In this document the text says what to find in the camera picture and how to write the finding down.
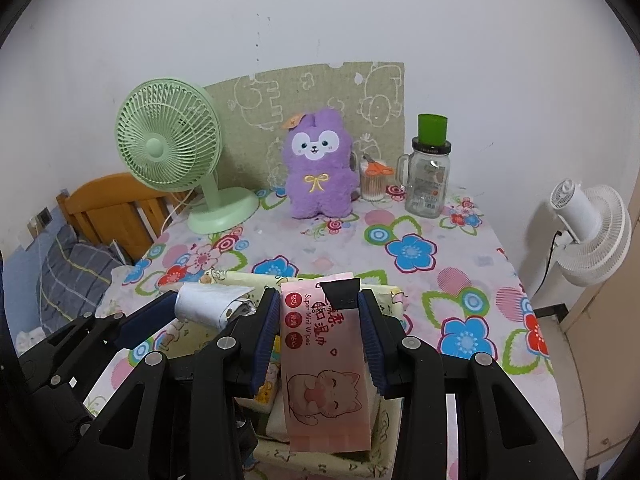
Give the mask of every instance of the electrical cord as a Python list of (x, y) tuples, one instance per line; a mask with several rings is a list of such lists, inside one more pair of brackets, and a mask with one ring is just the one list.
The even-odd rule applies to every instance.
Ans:
[(551, 248), (549, 249), (549, 257), (546, 260), (545, 275), (542, 276), (542, 281), (540, 282), (540, 285), (538, 286), (538, 288), (536, 289), (534, 294), (537, 294), (538, 291), (542, 288), (542, 285), (545, 283), (546, 274), (549, 272), (549, 266), (551, 265), (551, 256), (553, 255), (554, 248), (556, 246), (556, 238), (558, 238), (561, 235), (562, 235), (562, 231), (556, 231), (556, 234), (554, 234), (554, 239), (551, 240)]
[(173, 210), (173, 211), (171, 211), (171, 212), (169, 213), (169, 215), (167, 216), (167, 218), (165, 218), (165, 219), (164, 219), (164, 222), (162, 222), (162, 227), (160, 228), (160, 233), (161, 233), (161, 234), (164, 232), (164, 226), (165, 226), (165, 225), (166, 225), (166, 223), (169, 221), (169, 218), (171, 218), (171, 217), (174, 215), (174, 213), (178, 211), (178, 208), (179, 208), (181, 205), (183, 205), (185, 202), (187, 202), (187, 200), (188, 200), (188, 199), (189, 199), (189, 197), (191, 196), (191, 193), (193, 193), (193, 189), (191, 189), (191, 191), (187, 193), (187, 196), (185, 196), (185, 197), (180, 201), (180, 203), (179, 203), (177, 206), (175, 206), (175, 207), (174, 207), (174, 210)]

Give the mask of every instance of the fan grille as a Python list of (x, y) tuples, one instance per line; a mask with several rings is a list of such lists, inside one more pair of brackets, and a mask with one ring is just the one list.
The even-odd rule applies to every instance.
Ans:
[(116, 141), (138, 180), (169, 192), (196, 186), (222, 150), (209, 94), (174, 79), (154, 79), (129, 94), (118, 113)]
[(622, 263), (631, 238), (631, 223), (625, 203), (609, 186), (584, 190), (602, 218), (596, 237), (583, 244), (570, 244), (558, 251), (558, 264), (567, 280), (588, 286), (610, 276)]
[(556, 186), (554, 192), (551, 194), (551, 204), (556, 209), (562, 209), (569, 203), (569, 200), (574, 196), (575, 183), (570, 178), (564, 179), (560, 184)]

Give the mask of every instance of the glass jar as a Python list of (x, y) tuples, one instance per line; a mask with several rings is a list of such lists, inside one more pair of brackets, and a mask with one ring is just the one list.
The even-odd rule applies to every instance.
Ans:
[(447, 195), (451, 143), (446, 140), (441, 146), (433, 146), (414, 137), (412, 147), (414, 152), (401, 155), (396, 168), (400, 187), (406, 190), (404, 208), (417, 216), (437, 218)]

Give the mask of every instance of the fan stand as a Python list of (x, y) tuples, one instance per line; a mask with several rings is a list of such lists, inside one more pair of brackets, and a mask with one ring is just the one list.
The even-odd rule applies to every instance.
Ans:
[(231, 229), (247, 220), (258, 209), (255, 193), (244, 187), (218, 189), (213, 175), (200, 182), (205, 203), (189, 213), (187, 225), (196, 234), (208, 235)]

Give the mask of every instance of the fan motor hub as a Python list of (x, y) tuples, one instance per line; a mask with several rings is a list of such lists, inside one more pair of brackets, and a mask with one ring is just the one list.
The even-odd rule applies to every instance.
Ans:
[(151, 137), (145, 146), (146, 152), (153, 158), (161, 158), (164, 155), (164, 142), (157, 137)]

